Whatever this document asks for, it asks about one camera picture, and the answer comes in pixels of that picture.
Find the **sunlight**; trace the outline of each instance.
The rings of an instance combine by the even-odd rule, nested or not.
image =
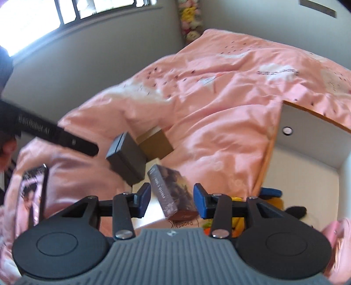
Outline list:
[[[72,0],[59,0],[62,19],[64,23],[73,22],[75,20],[75,12],[72,4]]]
[[[59,26],[54,1],[9,0],[0,9],[0,45],[14,55]]]

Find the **wooden edge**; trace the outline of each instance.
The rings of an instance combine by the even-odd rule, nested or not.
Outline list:
[[[269,144],[267,146],[266,153],[265,153],[265,156],[264,156],[264,159],[263,159],[263,163],[262,163],[262,167],[261,167],[260,173],[258,173],[258,177],[257,177],[256,183],[255,183],[255,186],[252,189],[252,195],[253,196],[258,196],[260,194],[261,187],[262,187],[262,184],[263,184],[263,180],[266,177],[266,174],[267,174],[267,171],[268,171],[268,168],[269,168],[269,163],[271,162],[273,149],[274,149],[274,146],[275,146],[276,140],[277,140],[281,114],[282,114],[282,109],[280,109],[280,113],[279,113],[279,117],[278,117],[278,123],[276,124],[276,126],[274,128],[273,136],[272,136],[272,138],[269,141]]]
[[[300,106],[300,105],[297,105],[293,102],[290,102],[290,101],[286,101],[286,100],[283,100],[282,102],[282,107],[280,109],[280,114],[279,114],[279,118],[278,118],[278,123],[277,125],[275,126],[275,129],[274,129],[274,133],[273,133],[273,137],[271,138],[269,144],[268,144],[268,147],[267,147],[267,150],[266,150],[266,153],[265,153],[265,156],[264,156],[264,159],[263,159],[263,163],[262,163],[262,167],[261,167],[261,171],[260,173],[258,174],[258,177],[257,177],[257,180],[256,180],[256,183],[253,187],[253,190],[252,190],[252,195],[253,196],[258,196],[259,193],[260,193],[260,190],[261,190],[261,187],[262,187],[262,184],[263,184],[263,181],[266,177],[266,174],[267,174],[267,171],[268,171],[268,168],[269,168],[269,163],[271,161],[271,157],[272,157],[272,153],[273,153],[273,149],[274,149],[274,146],[276,144],[276,140],[277,140],[277,135],[278,135],[278,131],[279,131],[279,125],[280,125],[280,118],[281,118],[281,115],[282,115],[282,109],[283,109],[283,105],[288,105],[288,106],[291,106],[291,107],[294,107],[296,109],[299,109],[299,110],[302,110],[302,111],[305,111],[305,112],[308,112],[310,113],[311,115],[325,121],[325,122],[328,122],[330,124],[333,124],[334,126],[348,132],[349,134],[351,134],[351,129],[345,127],[344,125],[338,123],[338,122],[335,122],[334,120],[326,117],[326,116],[323,116],[313,110],[310,110],[306,107],[303,107],[303,106]]]
[[[313,111],[311,109],[308,109],[308,108],[300,106],[300,105],[296,105],[295,103],[290,102],[290,101],[283,101],[283,104],[289,105],[291,107],[294,107],[296,109],[300,109],[300,110],[305,111],[305,112],[308,112],[311,115],[313,115],[313,116],[315,116],[315,117],[317,117],[317,118],[319,118],[319,119],[321,119],[323,121],[326,121],[326,122],[328,122],[330,124],[333,124],[334,126],[336,126],[336,127],[340,128],[340,129],[348,132],[349,134],[351,134],[351,130],[348,127],[345,127],[344,125],[339,124],[338,122],[335,122],[334,120],[332,120],[332,119],[330,119],[330,118],[328,118],[326,116],[323,116],[323,115],[317,113],[316,111]]]

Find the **person's hand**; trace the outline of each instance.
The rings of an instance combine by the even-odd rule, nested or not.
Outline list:
[[[16,150],[16,148],[17,148],[17,142],[15,139],[7,141],[2,146],[2,152],[0,155],[0,171],[7,170],[11,162],[11,156],[13,152]]]

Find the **pink bedsheet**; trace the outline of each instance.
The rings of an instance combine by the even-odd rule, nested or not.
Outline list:
[[[351,71],[315,54],[252,36],[207,30],[179,53],[158,60],[129,80],[68,113],[60,126],[97,142],[90,158],[34,139],[22,149],[6,194],[0,276],[20,275],[11,248],[23,172],[50,168],[46,217],[87,195],[111,199],[124,191],[105,160],[121,132],[136,137],[162,127],[175,150],[162,164],[190,186],[247,197],[252,193],[283,99],[351,127]],[[111,234],[109,220],[101,230]]]

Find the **gray ribbed plate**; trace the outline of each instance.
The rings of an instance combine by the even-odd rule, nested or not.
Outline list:
[[[228,240],[204,235],[203,230],[144,229],[140,236],[116,241],[94,269],[62,281],[24,276],[15,285],[330,285],[322,275],[278,280],[248,267]]]

